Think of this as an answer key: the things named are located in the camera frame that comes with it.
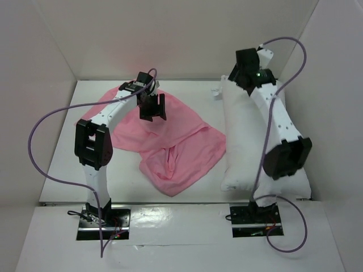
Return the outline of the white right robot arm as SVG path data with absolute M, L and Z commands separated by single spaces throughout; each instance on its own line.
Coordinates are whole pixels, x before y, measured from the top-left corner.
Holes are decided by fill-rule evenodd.
M 252 205 L 247 215 L 253 222 L 267 216 L 267 208 L 279 196 L 310 198 L 311 187 L 303 168 L 313 146 L 289 117 L 281 98 L 284 84 L 267 67 L 273 52 L 262 45 L 238 50 L 228 77 L 257 107 L 267 126 L 262 155 L 252 186 Z

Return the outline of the white pillow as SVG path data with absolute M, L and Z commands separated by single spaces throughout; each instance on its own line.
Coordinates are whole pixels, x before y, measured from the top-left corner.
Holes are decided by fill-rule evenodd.
M 273 203 L 272 195 L 310 198 L 311 188 L 304 169 L 277 180 L 259 169 L 268 113 L 262 113 L 248 93 L 226 76 L 221 80 L 221 94 L 227 159 L 221 189 L 251 191 L 259 206 Z

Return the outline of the pink pillowcase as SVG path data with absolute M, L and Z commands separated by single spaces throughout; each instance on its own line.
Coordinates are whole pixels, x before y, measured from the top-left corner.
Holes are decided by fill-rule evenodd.
M 223 157 L 226 137 L 173 95 L 165 96 L 166 119 L 140 119 L 132 109 L 112 131 L 114 148 L 137 152 L 140 171 L 163 194 L 173 197 L 204 177 Z

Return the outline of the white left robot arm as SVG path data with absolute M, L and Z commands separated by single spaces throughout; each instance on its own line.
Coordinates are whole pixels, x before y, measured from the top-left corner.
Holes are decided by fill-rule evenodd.
M 111 197 L 107 188 L 107 164 L 113 155 L 111 134 L 126 115 L 138 109 L 138 118 L 153 121 L 166 119 L 165 95 L 158 94 L 156 69 L 138 73 L 135 80 L 123 83 L 105 107 L 89 119 L 76 123 L 74 153 L 83 165 L 88 194 L 86 212 L 99 226 L 112 219 Z

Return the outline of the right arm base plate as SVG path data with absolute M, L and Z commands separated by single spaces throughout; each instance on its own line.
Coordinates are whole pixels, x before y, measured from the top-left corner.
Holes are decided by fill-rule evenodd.
M 249 204 L 231 205 L 225 219 L 231 223 L 233 238 L 284 236 L 280 211 L 276 204 L 252 207 Z

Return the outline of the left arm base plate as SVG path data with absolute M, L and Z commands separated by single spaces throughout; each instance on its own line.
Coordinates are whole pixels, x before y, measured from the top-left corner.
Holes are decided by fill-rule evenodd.
M 79 218 L 77 241 L 99 240 L 99 218 L 97 215 L 89 214 L 85 207 L 80 212 L 68 211 L 68 215 Z M 103 240 L 114 236 L 114 240 L 128 240 L 131 209 L 128 207 L 113 207 L 108 219 L 102 219 Z

